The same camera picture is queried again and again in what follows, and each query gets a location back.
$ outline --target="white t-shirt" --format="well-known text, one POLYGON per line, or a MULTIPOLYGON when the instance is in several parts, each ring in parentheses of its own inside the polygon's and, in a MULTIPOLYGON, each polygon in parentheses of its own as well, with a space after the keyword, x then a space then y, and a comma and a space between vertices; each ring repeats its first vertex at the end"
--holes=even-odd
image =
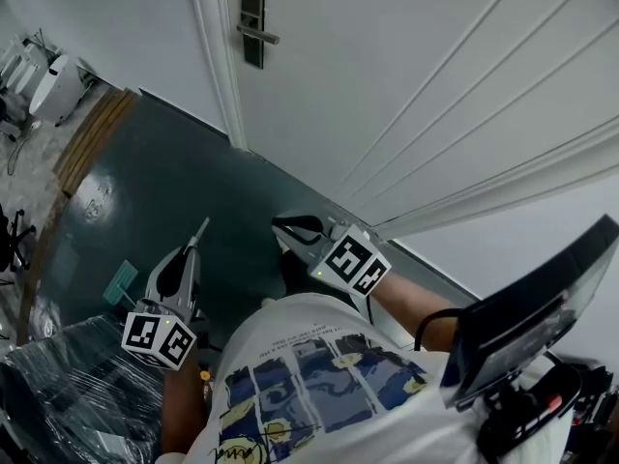
MULTIPOLYGON (((228 342, 210 418, 189 454, 158 464, 485 463, 475 444, 484 415, 443 404, 446 361, 400 351, 334 298, 279 300, 228 342)), ((549 365, 534 368, 522 385, 549 365)), ((548 424, 502 462, 558 463, 571 420, 569 412, 548 424)))

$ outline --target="black chair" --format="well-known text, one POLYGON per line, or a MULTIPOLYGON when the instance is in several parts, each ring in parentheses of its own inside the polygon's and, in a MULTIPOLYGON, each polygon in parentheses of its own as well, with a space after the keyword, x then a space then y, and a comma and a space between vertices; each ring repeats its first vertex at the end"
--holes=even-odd
MULTIPOLYGON (((2 124, 2 122, 5 122, 5 121, 10 122, 11 119, 8 117, 7 105, 4 103, 4 100, 0 98, 0 124, 2 124)), ((17 141, 17 138, 10 132, 5 132, 2 129, 0 129, 0 132, 6 135, 9 139, 11 139, 13 143, 17 141)))
POLYGON ((2 207, 0 207, 0 272, 4 272, 7 267, 11 267, 12 272, 17 270, 15 258, 17 258, 19 264, 24 270, 28 270, 30 268, 30 263, 28 263, 21 255, 21 251, 19 251, 18 246, 24 237, 30 233, 34 234, 37 229, 34 225, 31 225, 30 228, 24 230, 20 234, 17 234, 17 228, 19 228, 19 217, 23 216, 23 210, 19 210, 15 214, 15 219, 11 224, 11 228, 8 229, 9 219, 5 217, 4 213, 2 213, 2 207))

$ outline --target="white robot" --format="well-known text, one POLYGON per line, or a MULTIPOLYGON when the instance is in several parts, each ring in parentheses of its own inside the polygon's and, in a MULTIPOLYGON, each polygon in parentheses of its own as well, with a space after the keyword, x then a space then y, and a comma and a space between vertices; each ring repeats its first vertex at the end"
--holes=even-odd
MULTIPOLYGON (((195 342, 188 327, 200 286, 197 243, 206 218, 185 246, 170 252, 148 278, 145 298, 129 313, 122 346, 143 363, 178 370, 195 342)), ((332 217, 275 217, 273 231, 308 263, 308 274, 364 298, 391 265, 367 232, 332 217)))
POLYGON ((308 274, 365 298, 391 269, 357 225, 333 217, 278 216, 273 232, 308 265, 308 274))
POLYGON ((129 313, 122 347, 145 364, 177 371, 195 342, 188 327, 200 287, 197 244, 208 225, 174 249, 148 277, 145 298, 129 313))

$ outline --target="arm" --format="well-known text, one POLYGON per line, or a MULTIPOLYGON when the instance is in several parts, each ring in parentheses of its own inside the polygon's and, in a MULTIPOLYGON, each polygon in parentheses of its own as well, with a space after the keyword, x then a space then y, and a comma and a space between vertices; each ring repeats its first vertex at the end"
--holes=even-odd
POLYGON ((164 375, 162 452, 187 453, 205 425, 197 349, 193 346, 181 369, 164 375))
MULTIPOLYGON (((455 307, 446 299, 391 272, 378 282, 371 295, 413 336, 428 315, 455 307)), ((449 352, 454 342, 456 324, 456 318, 432 321, 424 332, 424 347, 429 351, 449 352)))

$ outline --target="dark green floor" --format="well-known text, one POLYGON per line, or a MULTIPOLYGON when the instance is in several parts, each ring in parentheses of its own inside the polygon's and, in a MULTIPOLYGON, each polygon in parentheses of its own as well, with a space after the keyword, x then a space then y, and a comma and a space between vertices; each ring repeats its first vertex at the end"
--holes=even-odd
MULTIPOLYGON (((157 100, 142 97, 71 200, 51 244, 30 333, 56 331, 110 306, 103 291, 129 260, 150 270, 204 217, 199 303, 222 345, 264 297, 284 293, 270 221, 290 208, 341 210, 263 159, 157 100)), ((459 305, 470 298, 394 249, 395 269, 459 305)))

